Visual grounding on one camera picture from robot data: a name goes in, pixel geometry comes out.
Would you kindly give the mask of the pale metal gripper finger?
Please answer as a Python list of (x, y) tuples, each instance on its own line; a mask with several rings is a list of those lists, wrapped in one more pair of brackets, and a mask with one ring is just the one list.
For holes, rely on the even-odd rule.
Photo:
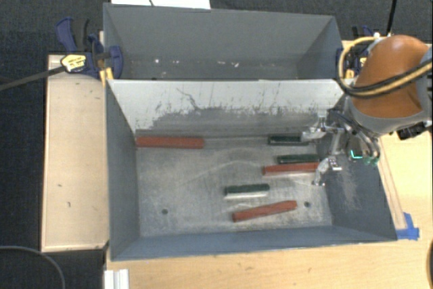
[(322, 139), (326, 135), (326, 119), (319, 117), (318, 121), (304, 130), (300, 136), (301, 142), (312, 142)]
[(323, 186), (325, 185), (322, 176), (328, 172), (339, 172), (342, 170), (342, 166), (337, 161), (337, 158), (324, 158), (315, 170), (315, 176), (312, 181), (313, 185)]

